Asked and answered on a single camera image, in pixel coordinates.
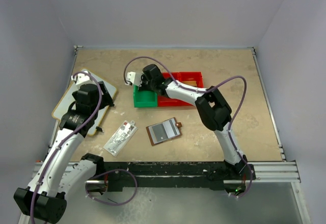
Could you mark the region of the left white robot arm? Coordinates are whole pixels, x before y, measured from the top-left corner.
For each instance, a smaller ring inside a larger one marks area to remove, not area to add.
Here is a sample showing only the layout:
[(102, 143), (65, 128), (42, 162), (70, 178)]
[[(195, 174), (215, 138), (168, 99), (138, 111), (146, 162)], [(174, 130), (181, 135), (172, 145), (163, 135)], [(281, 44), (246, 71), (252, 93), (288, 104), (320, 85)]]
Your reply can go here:
[(99, 110), (114, 106), (105, 83), (78, 86), (73, 101), (62, 116), (55, 142), (42, 166), (26, 188), (18, 188), (14, 200), (27, 223), (40, 220), (57, 223), (63, 216), (67, 200), (79, 185), (104, 170), (102, 157), (87, 153), (70, 173), (65, 170), (72, 155), (94, 126)]

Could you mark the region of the brown leather card holder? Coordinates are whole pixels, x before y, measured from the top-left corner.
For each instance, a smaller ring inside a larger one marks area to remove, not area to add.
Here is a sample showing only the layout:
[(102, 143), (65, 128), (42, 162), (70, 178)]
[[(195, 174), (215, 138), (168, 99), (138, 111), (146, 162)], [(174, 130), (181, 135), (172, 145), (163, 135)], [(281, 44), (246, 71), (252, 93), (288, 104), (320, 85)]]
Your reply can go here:
[(170, 118), (163, 122), (146, 127), (147, 134), (152, 146), (165, 143), (172, 139), (182, 136), (182, 123), (177, 122), (176, 118)]

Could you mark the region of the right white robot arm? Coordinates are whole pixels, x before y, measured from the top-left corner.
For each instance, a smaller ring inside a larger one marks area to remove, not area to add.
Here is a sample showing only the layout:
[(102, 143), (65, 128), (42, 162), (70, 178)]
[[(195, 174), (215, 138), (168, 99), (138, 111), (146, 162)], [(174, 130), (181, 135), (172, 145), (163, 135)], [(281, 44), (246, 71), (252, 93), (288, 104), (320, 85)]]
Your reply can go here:
[(245, 173), (248, 163), (232, 130), (232, 109), (218, 88), (196, 88), (172, 77), (164, 78), (155, 64), (143, 68), (142, 73), (142, 86), (160, 96), (195, 106), (203, 125), (215, 133), (223, 150), (225, 164), (240, 175)]

